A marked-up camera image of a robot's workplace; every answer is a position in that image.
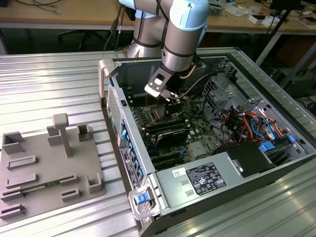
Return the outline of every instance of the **warning label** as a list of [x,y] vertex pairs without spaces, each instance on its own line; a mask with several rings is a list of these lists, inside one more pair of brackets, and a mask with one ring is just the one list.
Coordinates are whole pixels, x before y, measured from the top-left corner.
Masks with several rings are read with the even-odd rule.
[[188,169],[186,173],[196,193],[200,196],[226,186],[213,162]]

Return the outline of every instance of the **motherboard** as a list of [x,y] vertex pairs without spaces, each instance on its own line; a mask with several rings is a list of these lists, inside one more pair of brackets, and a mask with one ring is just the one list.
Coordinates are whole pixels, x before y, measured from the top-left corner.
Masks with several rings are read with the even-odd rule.
[[156,170],[205,158],[221,145],[193,102],[131,107],[138,130]]

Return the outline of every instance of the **white label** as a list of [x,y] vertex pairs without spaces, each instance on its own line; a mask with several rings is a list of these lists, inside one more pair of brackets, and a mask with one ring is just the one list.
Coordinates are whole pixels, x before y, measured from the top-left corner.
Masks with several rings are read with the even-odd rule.
[[180,168],[180,169],[175,169],[175,170],[172,171],[172,173],[173,173],[174,177],[179,177],[181,175],[186,174],[186,169],[184,167]]

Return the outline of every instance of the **green circuit board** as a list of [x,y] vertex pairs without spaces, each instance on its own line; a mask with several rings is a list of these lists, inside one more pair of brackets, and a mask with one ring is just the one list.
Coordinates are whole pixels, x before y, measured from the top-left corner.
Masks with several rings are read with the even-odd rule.
[[[164,106],[157,105],[131,107],[148,154],[157,170],[205,158],[221,145],[193,102],[189,105],[186,102],[176,105],[174,113],[169,116],[163,115],[163,108]],[[182,124],[171,126],[171,123]],[[149,134],[148,130],[155,126],[162,128],[158,133]],[[172,132],[173,127],[185,130],[187,136],[181,137],[181,141],[176,143],[175,136],[167,144],[157,146],[158,135]]]

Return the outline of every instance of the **aluminum workbench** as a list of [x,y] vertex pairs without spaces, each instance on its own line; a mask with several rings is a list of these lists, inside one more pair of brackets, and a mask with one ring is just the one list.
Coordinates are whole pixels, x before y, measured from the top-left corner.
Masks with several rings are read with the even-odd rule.
[[[226,51],[249,60],[233,48]],[[0,59],[0,134],[23,136],[46,133],[51,116],[67,113],[70,127],[87,122],[93,129],[105,177],[102,197],[57,209],[0,227],[11,236],[138,236],[122,177],[104,122],[98,95],[98,62],[121,58],[114,52],[3,56]],[[252,73],[258,69],[249,68]],[[256,78],[316,136],[315,118],[301,115],[290,97],[278,98],[279,87]],[[175,236],[316,236],[316,160],[274,184],[247,194],[161,233]]]

